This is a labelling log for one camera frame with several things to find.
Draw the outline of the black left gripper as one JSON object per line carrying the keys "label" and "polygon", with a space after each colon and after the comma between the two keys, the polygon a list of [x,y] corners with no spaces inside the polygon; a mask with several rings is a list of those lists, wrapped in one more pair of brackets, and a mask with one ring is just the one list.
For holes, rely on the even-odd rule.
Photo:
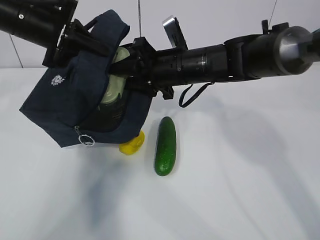
{"label": "black left gripper", "polygon": [[78,19],[68,23],[61,31],[57,41],[46,50],[42,65],[48,68],[64,67],[80,50],[86,50],[101,56],[108,56],[107,46],[95,39]]}

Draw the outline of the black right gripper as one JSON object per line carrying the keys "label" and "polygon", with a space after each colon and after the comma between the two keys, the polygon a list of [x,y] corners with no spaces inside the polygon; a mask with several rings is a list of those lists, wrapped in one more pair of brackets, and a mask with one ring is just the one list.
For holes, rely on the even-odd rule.
{"label": "black right gripper", "polygon": [[126,89],[143,93],[151,98],[158,92],[165,100],[174,98],[171,86],[160,86],[156,82],[155,64],[158,60],[157,51],[149,44],[145,37],[137,37],[128,48],[130,56],[112,63],[110,75],[128,75]]}

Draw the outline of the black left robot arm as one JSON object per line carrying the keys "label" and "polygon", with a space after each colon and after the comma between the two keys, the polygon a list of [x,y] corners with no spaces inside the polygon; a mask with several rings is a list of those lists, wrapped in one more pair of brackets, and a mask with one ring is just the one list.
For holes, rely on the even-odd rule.
{"label": "black left robot arm", "polygon": [[2,0],[0,29],[43,48],[43,66],[66,66],[80,51],[106,57],[110,50],[97,40],[90,29],[97,25],[94,18],[86,25],[73,19],[76,0]]}

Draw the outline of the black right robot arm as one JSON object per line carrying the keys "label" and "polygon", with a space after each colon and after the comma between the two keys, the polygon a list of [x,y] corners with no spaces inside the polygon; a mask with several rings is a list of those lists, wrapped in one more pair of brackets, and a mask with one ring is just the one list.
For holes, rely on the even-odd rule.
{"label": "black right robot arm", "polygon": [[235,37],[222,44],[187,49],[183,41],[171,49],[155,50],[145,38],[126,45],[129,57],[113,63],[109,73],[127,77],[128,89],[164,99],[175,86],[232,83],[300,75],[320,60],[320,32],[284,22],[262,33]]}

